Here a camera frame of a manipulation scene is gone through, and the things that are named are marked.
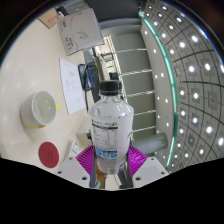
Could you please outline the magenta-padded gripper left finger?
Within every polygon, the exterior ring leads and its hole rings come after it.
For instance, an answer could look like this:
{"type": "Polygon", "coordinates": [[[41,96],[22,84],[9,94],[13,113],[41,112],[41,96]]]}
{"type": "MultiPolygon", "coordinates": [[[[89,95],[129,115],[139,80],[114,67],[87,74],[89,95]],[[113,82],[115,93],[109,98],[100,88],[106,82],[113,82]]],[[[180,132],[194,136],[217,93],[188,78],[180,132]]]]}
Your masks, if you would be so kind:
{"type": "Polygon", "coordinates": [[[81,187],[94,188],[97,184],[94,147],[87,147],[76,157],[68,156],[55,174],[81,187]]]}

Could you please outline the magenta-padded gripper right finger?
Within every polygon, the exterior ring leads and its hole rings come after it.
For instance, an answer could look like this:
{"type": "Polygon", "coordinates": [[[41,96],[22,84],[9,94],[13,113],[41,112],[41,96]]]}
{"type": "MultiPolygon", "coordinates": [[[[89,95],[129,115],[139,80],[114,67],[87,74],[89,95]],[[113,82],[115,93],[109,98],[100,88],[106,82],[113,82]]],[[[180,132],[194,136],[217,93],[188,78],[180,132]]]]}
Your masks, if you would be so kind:
{"type": "Polygon", "coordinates": [[[133,146],[129,147],[127,166],[119,174],[122,188],[140,188],[168,175],[156,157],[147,157],[133,146]]]}

